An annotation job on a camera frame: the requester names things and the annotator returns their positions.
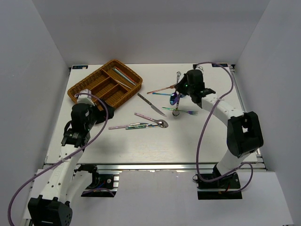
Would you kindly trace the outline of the iridescent purple spoon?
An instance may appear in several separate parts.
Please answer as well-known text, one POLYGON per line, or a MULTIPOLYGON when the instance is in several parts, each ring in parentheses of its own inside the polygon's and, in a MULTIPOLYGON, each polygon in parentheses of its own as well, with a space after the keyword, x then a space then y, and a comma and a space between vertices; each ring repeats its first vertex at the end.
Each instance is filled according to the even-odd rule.
POLYGON ((177 92, 174 92, 170 95, 169 103, 170 105, 175 105, 179 99, 179 95, 177 92))

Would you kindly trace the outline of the dark handled silver spoon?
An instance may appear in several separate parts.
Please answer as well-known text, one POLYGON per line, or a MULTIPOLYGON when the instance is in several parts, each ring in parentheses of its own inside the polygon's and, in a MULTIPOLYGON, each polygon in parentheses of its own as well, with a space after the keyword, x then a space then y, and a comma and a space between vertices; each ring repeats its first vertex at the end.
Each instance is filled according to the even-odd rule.
POLYGON ((177 117, 177 116, 179 116, 179 114, 180 114, 179 109, 178 109, 178 107, 179 107, 179 102, 180 102, 180 95, 177 96, 176 107, 175 107, 175 109, 174 109, 173 112, 172 112, 172 115, 173 115, 174 117, 177 117))

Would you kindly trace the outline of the clear white chopstick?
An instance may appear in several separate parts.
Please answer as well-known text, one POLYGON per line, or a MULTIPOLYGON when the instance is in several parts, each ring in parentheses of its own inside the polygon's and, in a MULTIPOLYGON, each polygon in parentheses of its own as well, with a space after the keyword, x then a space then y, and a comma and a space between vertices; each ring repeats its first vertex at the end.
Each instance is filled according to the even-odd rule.
POLYGON ((124 87, 126 87, 126 88, 128 88, 128 89, 131 89, 131 87, 129 87, 129 86, 127 86, 126 84, 124 84, 124 83, 122 83, 122 82, 120 82, 120 81, 118 81, 118 80, 115 80, 117 83, 119 83, 120 85, 122 85, 122 86, 124 86, 124 87))

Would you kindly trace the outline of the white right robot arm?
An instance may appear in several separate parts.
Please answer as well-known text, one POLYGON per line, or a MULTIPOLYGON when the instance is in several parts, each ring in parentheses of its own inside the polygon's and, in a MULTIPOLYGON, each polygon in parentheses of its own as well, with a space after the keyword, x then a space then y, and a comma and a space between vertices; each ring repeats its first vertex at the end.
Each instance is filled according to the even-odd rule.
POLYGON ((229 175, 234 174, 243 165, 246 157, 263 146, 258 115, 253 111, 243 112, 231 106, 225 102, 223 96, 218 97, 214 90, 206 88, 203 73, 197 69, 187 71, 175 88, 179 93, 190 96, 192 102, 201 109, 209 112, 201 130, 196 162, 199 161, 201 141, 211 117, 215 116, 227 127, 227 151, 214 166, 212 177, 205 179, 198 174, 198 178, 203 182, 213 183, 219 188, 225 187, 230 181, 229 175))

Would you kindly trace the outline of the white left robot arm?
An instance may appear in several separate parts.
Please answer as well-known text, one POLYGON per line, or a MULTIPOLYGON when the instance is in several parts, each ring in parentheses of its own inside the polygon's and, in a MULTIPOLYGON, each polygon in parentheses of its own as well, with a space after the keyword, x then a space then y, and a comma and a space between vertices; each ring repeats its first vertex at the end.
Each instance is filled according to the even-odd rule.
POLYGON ((51 176, 38 197, 30 198, 28 211, 35 226, 68 226, 73 211, 71 203, 87 186, 99 184, 99 176, 93 169, 75 167, 90 140, 90 130, 114 116, 115 109, 104 104, 102 111, 95 105, 75 104, 71 120, 64 127, 58 164, 50 168, 51 176))

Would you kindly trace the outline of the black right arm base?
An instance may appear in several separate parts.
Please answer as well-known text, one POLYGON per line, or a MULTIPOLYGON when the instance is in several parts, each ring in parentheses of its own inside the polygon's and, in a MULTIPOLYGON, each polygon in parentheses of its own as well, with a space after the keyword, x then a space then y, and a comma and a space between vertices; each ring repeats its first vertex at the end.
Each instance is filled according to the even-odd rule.
POLYGON ((230 174, 225 178, 214 182, 204 182, 198 175, 194 175, 192 180, 197 183, 197 193, 199 200, 241 200, 240 181, 238 174, 230 174))

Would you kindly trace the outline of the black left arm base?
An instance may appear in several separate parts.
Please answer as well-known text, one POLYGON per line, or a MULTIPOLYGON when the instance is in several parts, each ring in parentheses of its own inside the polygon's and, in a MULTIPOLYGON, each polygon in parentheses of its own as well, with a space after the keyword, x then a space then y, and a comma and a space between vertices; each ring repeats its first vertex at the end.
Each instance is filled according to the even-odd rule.
POLYGON ((80 165, 75 172, 86 171, 91 175, 92 182, 82 193, 82 197, 110 197, 117 193, 118 175, 99 170, 96 165, 80 165))

